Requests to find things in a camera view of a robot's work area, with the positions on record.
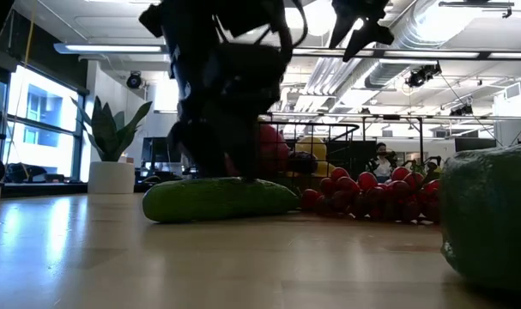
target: wooden table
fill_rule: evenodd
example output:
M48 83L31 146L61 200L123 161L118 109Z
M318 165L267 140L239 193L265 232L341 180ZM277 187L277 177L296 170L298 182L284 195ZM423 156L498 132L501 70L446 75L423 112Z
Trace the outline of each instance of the wooden table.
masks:
M437 227L288 215L155 225L141 196L0 205L0 308L502 308Z

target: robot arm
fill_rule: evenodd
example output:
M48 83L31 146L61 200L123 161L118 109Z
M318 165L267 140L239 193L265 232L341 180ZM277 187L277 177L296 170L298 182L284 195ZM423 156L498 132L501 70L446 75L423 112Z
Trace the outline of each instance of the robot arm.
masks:
M245 178L257 177L257 116L280 99L279 84L293 48L307 36L300 0L292 1L304 18L304 31L296 43L283 0L163 0L141 15L140 22L154 36L164 36L169 76L179 85L179 121L168 141L172 147L182 146L203 176L226 176L228 154ZM386 44L393 40L389 30L378 25L388 1L333 0L338 17L331 47L358 18L367 25L354 32L358 45L348 45L344 61L372 40ZM223 32L237 37L265 25L268 30L254 44L229 42ZM259 44L268 31L279 34L280 47Z

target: snake plant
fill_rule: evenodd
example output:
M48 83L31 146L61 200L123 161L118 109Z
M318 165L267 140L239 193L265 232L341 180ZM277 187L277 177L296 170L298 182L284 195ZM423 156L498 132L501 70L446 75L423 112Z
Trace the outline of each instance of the snake plant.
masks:
M79 109L83 122L92 129L92 132L89 132L87 126L83 125L88 134L88 140L98 151L101 160L117 162L134 140L134 135L139 127L138 123L148 114L152 102L140 106L127 125L124 125L124 112L118 112L113 116L109 104L106 102L102 107L98 97L94 100L91 118L75 100L73 103Z

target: monitor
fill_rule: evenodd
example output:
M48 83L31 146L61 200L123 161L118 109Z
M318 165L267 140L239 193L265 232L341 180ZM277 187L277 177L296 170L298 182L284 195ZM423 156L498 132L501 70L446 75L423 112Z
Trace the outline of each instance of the monitor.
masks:
M166 137L144 137L142 161L154 163L180 163L182 154L177 149L169 149Z

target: yellow object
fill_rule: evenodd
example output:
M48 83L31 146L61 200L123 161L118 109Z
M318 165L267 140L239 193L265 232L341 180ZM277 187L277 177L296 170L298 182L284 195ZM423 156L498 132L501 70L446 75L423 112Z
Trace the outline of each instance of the yellow object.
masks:
M296 151L304 151L315 155L318 160L327 160L327 146L325 146L323 141L318 137L302 137L298 142L296 142L294 148Z
M327 161L318 161L318 169L315 171L313 176L315 177L330 177L332 171L335 170L335 166Z

